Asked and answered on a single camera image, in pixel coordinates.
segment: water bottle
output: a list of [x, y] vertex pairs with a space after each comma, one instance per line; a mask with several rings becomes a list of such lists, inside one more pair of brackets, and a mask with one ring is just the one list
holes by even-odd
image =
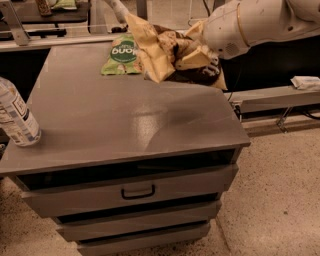
[[31, 146], [41, 138], [38, 122], [9, 80], [0, 77], [0, 125], [12, 141], [21, 147]]

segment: floor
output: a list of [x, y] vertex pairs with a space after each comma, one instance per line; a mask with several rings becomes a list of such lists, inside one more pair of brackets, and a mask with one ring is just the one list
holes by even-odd
[[[171, 13], [178, 1], [171, 1]], [[186, 4], [179, 8], [187, 9]], [[160, 24], [158, 12], [152, 13]], [[252, 144], [240, 156], [240, 170], [222, 196], [209, 234], [117, 256], [320, 255], [320, 121], [290, 116], [286, 134], [274, 119], [244, 122], [243, 127]], [[39, 218], [20, 195], [9, 178], [0, 181], [0, 255], [80, 256], [76, 244], [65, 242], [53, 221]]]

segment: green snack bag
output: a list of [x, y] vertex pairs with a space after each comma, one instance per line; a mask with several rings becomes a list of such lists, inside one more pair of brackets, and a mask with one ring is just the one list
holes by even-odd
[[107, 63], [101, 69], [102, 75], [123, 75], [141, 73], [137, 48], [132, 35], [121, 35], [112, 42]]

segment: snack package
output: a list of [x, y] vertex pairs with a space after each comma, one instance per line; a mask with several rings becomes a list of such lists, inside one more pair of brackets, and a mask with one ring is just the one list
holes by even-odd
[[139, 47], [145, 79], [189, 82], [227, 90], [218, 54], [203, 43], [201, 28], [195, 24], [186, 34], [151, 25], [131, 13], [129, 30]]
[[124, 34], [112, 42], [107, 63], [101, 69], [102, 75], [123, 75], [141, 73], [140, 59], [132, 35]]

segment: drawer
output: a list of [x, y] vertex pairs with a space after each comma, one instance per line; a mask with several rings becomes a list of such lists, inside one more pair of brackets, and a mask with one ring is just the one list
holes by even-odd
[[190, 226], [177, 227], [171, 230], [147, 232], [108, 240], [89, 242], [79, 245], [78, 251], [83, 256], [102, 256], [157, 245], [195, 240], [206, 236], [209, 230], [209, 223], [194, 224]]
[[216, 217], [220, 201], [194, 203], [60, 225], [58, 233], [67, 241], [80, 241], [157, 229]]
[[236, 165], [206, 167], [24, 192], [22, 197], [41, 217], [57, 217], [223, 192], [237, 170]]

